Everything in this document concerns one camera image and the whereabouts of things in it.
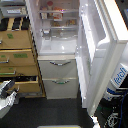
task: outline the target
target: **cable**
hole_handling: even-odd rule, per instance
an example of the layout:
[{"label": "cable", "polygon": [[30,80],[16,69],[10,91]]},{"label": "cable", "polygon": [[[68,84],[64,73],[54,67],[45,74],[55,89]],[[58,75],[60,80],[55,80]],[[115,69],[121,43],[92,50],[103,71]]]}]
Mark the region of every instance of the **cable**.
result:
[{"label": "cable", "polygon": [[127,93],[128,93],[128,90],[126,90],[126,92],[125,92],[125,94],[124,94],[124,96],[123,96],[122,102],[121,102],[121,116],[120,116],[120,122],[119,122],[119,127],[118,127],[118,128],[120,128],[120,126],[121,126],[123,102],[124,102],[124,98],[125,98],[125,96],[127,95]]},{"label": "cable", "polygon": [[107,118],[104,128],[106,128],[107,124],[110,128],[114,128],[114,126],[118,123],[118,113],[115,113],[114,109],[115,109],[115,107],[113,107],[112,114]]}]

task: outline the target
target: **floor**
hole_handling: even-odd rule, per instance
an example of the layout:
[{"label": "floor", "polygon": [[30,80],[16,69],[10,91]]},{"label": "floor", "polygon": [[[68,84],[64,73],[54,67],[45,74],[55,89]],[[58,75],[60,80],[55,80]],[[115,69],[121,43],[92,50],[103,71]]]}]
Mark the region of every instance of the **floor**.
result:
[{"label": "floor", "polygon": [[78,125],[93,128],[93,121],[77,99],[46,100],[20,99],[9,113],[0,119],[0,128],[37,128],[48,125]]}]

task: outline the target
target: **white appliance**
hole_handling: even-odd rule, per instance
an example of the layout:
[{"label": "white appliance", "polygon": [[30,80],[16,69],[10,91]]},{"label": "white appliance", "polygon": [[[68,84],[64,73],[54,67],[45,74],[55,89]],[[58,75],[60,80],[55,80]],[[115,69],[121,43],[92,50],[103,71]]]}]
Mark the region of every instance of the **white appliance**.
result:
[{"label": "white appliance", "polygon": [[[68,60],[76,60],[82,107],[87,108],[89,115],[94,115],[128,42],[126,26],[115,0],[51,1],[53,8],[59,7],[58,10],[44,9],[48,0],[26,0],[40,68],[44,67],[43,63],[46,61],[59,66]],[[61,21],[54,23],[54,17],[46,18],[46,13],[58,13],[63,16],[59,19]],[[65,25],[66,20],[72,19],[75,20],[75,25]],[[51,67],[47,66],[45,68],[49,69],[49,74],[55,69],[53,67],[50,70]],[[70,71],[69,74],[59,71],[61,69],[57,67],[50,78],[43,74],[43,81],[48,83],[53,81],[53,77],[54,82],[59,82],[56,78],[62,76],[61,78],[68,78],[77,83],[77,75]]]}]

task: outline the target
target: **wooden drawer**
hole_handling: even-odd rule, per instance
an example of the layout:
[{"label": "wooden drawer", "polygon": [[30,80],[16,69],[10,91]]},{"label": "wooden drawer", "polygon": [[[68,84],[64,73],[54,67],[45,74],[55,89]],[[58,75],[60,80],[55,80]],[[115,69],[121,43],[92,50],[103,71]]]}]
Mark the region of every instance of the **wooden drawer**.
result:
[{"label": "wooden drawer", "polygon": [[1,50],[1,66],[26,66],[34,65],[34,57],[31,49],[26,50]]},{"label": "wooden drawer", "polygon": [[74,60],[39,60],[42,78],[78,77],[76,61]]},{"label": "wooden drawer", "polygon": [[22,67],[0,67],[0,77],[35,76],[38,75],[36,65]]},{"label": "wooden drawer", "polygon": [[47,99],[76,98],[78,79],[43,80]]},{"label": "wooden drawer", "polygon": [[36,81],[15,82],[15,85],[9,91],[14,88],[19,88],[19,93],[40,92],[38,79]]},{"label": "wooden drawer", "polygon": [[0,32],[0,49],[31,48],[30,37],[27,30]]}]

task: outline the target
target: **refrigerator drawer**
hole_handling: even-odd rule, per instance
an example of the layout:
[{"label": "refrigerator drawer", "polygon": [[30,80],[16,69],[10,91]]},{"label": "refrigerator drawer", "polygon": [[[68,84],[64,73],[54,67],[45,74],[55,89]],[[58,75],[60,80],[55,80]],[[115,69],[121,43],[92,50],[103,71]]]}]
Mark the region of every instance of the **refrigerator drawer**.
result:
[{"label": "refrigerator drawer", "polygon": [[24,17],[27,15],[25,6],[0,7],[4,17]]},{"label": "refrigerator drawer", "polygon": [[0,67],[0,77],[35,76],[38,75],[36,65],[19,67]]},{"label": "refrigerator drawer", "polygon": [[31,49],[26,50],[1,50],[1,66],[27,66],[34,65],[34,58]]},{"label": "refrigerator drawer", "polygon": [[77,98],[78,79],[43,80],[47,99]]},{"label": "refrigerator drawer", "polygon": [[74,60],[39,60],[42,78],[78,77]]},{"label": "refrigerator drawer", "polygon": [[28,31],[0,32],[0,49],[31,48]]}]

